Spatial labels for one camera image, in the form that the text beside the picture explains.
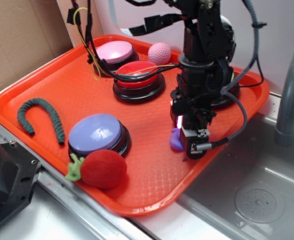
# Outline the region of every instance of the screw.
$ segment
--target screw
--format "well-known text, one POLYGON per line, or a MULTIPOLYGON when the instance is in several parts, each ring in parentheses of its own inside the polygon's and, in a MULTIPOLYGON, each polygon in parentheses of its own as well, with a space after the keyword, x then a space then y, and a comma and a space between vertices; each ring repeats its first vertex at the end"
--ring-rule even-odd
POLYGON ((212 2, 207 3, 207 9, 211 9, 212 7, 213 7, 213 3, 212 2))

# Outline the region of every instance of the textured ball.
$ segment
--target textured ball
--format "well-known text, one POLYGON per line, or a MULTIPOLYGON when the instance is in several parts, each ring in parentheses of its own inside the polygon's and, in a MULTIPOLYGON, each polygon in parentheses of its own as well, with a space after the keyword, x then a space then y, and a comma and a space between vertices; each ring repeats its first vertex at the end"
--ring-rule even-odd
POLYGON ((127 174, 125 159, 117 152, 101 149, 90 153, 80 168, 84 183, 99 189, 118 186, 127 174))
POLYGON ((156 65, 167 64, 171 57, 171 49, 164 42, 153 44, 148 50, 148 58, 156 65))

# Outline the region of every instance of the plastic tray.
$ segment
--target plastic tray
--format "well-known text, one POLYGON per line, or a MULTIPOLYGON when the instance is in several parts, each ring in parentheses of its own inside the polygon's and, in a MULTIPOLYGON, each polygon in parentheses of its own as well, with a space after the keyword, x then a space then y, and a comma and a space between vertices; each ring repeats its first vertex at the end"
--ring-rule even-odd
MULTIPOLYGON (((117 35, 98 37, 94 42, 100 46, 115 40, 131 42, 140 59, 148 59, 151 45, 145 42, 117 35)), ((179 54, 173 51, 171 62, 177 62, 179 54)), ((86 61, 87 53, 80 45, 10 86, 0 94, 0 123, 65 175, 70 162, 68 139, 65 146, 58 145, 48 114, 37 106, 26 113, 35 130, 35 135, 30 137, 17 121, 18 108, 29 99, 44 98, 60 115, 66 136, 84 117, 97 113, 114 115, 128 128, 132 139, 132 147, 126 156, 125 181, 109 190, 90 187, 82 181, 75 184, 107 209, 126 217, 145 215, 168 206, 223 146, 209 150, 198 160, 188 159, 184 152, 170 147, 169 138, 174 127, 170 118, 170 92, 177 86, 179 69, 164 73, 166 88, 159 97, 147 103, 127 104, 114 97, 113 79, 94 80, 86 61)), ((249 73, 241 83, 259 81, 259 75, 249 73)), ((242 88, 239 99, 251 118, 268 96, 269 86, 265 82, 253 88, 242 88)), ((243 123, 236 104, 216 112, 217 116, 208 127, 211 141, 228 136, 243 123)))

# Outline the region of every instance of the red strawberry toy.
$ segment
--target red strawberry toy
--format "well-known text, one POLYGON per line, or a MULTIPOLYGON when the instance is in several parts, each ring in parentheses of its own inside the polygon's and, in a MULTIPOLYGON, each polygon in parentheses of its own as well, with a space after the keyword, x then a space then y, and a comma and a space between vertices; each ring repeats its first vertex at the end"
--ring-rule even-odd
POLYGON ((100 189, 110 189, 118 186, 127 174, 125 159, 117 152, 100 149, 90 153, 86 158, 70 157, 74 163, 68 164, 66 179, 84 183, 100 189))

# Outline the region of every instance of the stainless steel sink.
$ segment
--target stainless steel sink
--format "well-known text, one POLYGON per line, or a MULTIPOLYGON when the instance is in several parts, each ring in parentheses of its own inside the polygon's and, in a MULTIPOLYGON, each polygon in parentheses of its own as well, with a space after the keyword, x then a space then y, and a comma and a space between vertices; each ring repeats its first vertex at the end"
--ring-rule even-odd
POLYGON ((231 239, 294 240, 294 147, 257 114, 179 198, 231 239))

